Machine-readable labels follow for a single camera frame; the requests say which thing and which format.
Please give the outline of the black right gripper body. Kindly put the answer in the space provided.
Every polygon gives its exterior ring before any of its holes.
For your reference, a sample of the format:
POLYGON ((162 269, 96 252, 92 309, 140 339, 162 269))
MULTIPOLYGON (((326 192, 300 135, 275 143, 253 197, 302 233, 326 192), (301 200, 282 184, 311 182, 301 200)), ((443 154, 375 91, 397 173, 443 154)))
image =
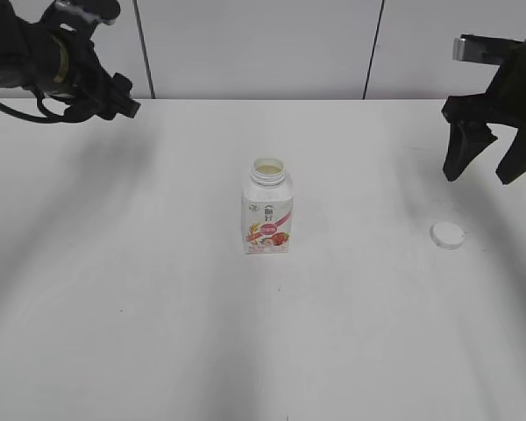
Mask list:
POLYGON ((526 126, 526 40, 497 67, 485 92, 447 98, 442 109, 447 122, 526 126))

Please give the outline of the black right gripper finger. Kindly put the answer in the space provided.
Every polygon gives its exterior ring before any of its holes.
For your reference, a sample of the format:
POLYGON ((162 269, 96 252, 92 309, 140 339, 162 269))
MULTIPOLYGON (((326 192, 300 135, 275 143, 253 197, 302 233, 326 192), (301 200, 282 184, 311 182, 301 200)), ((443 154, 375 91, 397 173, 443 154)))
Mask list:
POLYGON ((450 138, 443 172, 455 182, 469 164, 497 140, 486 124, 472 121, 450 123, 450 138))
POLYGON ((502 184, 510 184, 526 173, 526 126, 518 126, 514 140, 496 169, 502 184))

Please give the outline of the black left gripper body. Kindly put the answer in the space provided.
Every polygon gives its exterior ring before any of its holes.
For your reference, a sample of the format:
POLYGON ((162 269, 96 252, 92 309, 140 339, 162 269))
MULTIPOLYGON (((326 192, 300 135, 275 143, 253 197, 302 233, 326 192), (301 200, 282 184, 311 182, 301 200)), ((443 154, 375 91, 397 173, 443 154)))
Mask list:
POLYGON ((101 65, 91 40, 93 31, 76 25, 63 30, 63 76, 66 123, 81 123, 92 117, 112 120, 117 115, 134 118, 140 104, 132 99, 132 82, 125 76, 110 75, 101 65))

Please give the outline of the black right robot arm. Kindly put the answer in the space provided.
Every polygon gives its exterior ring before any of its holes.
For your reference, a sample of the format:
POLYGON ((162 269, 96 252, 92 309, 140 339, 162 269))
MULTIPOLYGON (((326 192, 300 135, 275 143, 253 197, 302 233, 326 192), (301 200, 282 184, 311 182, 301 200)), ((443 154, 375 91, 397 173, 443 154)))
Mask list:
POLYGON ((443 172, 456 181, 497 137, 490 124, 517 130, 496 174, 508 185, 526 173, 526 38, 523 41, 462 34, 454 40, 453 59, 498 67, 481 94, 449 96, 442 115, 450 125, 443 172))

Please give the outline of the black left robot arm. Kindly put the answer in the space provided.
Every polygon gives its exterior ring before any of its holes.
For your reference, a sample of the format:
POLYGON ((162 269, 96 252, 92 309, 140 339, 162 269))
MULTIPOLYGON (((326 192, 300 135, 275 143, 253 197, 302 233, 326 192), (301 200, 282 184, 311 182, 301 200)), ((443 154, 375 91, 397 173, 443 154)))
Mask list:
POLYGON ((53 1, 30 23, 0 1, 0 89, 31 92, 38 116, 0 102, 0 111, 38 124, 76 124, 117 115, 134 118, 132 82, 101 65, 92 36, 120 15, 117 1, 53 1))

